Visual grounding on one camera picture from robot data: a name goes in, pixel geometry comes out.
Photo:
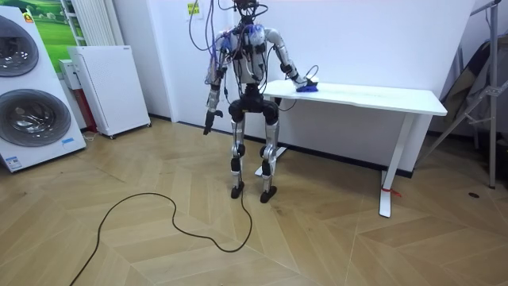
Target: washing machine door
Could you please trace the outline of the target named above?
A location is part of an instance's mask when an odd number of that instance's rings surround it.
[[[33,70],[39,50],[20,25],[0,16],[0,77],[24,75]]]
[[[23,89],[0,95],[0,138],[5,141],[41,147],[58,141],[70,127],[69,109],[47,92]]]

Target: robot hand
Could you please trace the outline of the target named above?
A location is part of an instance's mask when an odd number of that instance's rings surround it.
[[[215,112],[206,112],[206,121],[205,121],[205,130],[203,131],[203,135],[208,135],[208,133],[212,132],[212,126],[214,125],[214,119],[216,116],[224,117],[224,114],[220,110],[215,110]]]

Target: electrical box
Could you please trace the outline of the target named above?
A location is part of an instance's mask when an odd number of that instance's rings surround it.
[[[72,60],[58,60],[58,64],[62,70],[63,79],[65,80],[67,87],[73,91],[82,89],[78,75],[76,74],[74,65],[72,64]]]

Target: sticker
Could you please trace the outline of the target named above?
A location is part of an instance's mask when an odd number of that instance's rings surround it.
[[[21,168],[21,162],[17,159],[17,157],[11,157],[6,159],[7,167],[11,170],[15,170]]]
[[[32,14],[29,10],[20,8],[21,12],[23,13],[23,18],[25,19],[25,22],[27,23],[33,23]]]
[[[189,11],[189,15],[199,14],[199,3],[198,2],[188,3],[187,10]]]
[[[74,141],[74,138],[68,138],[68,139],[65,139],[65,140],[62,140],[62,144],[67,144],[67,143],[71,143]]]
[[[28,12],[27,13],[23,13],[23,17],[25,18],[25,22],[27,22],[27,23],[33,23],[32,16]]]

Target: herringbone parquet floor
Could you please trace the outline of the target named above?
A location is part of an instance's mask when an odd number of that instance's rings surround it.
[[[143,191],[171,196],[183,229],[239,246],[248,218],[229,198],[231,137],[153,123],[25,172],[0,171],[0,285],[69,285],[103,215]],[[378,172],[291,151],[278,164],[279,193],[259,203],[260,147],[248,141],[244,162],[248,247],[222,253],[180,234],[168,202],[137,198],[106,221],[77,285],[508,285],[508,191],[483,186],[468,145],[448,142],[412,180],[397,178],[391,219],[377,213]]]

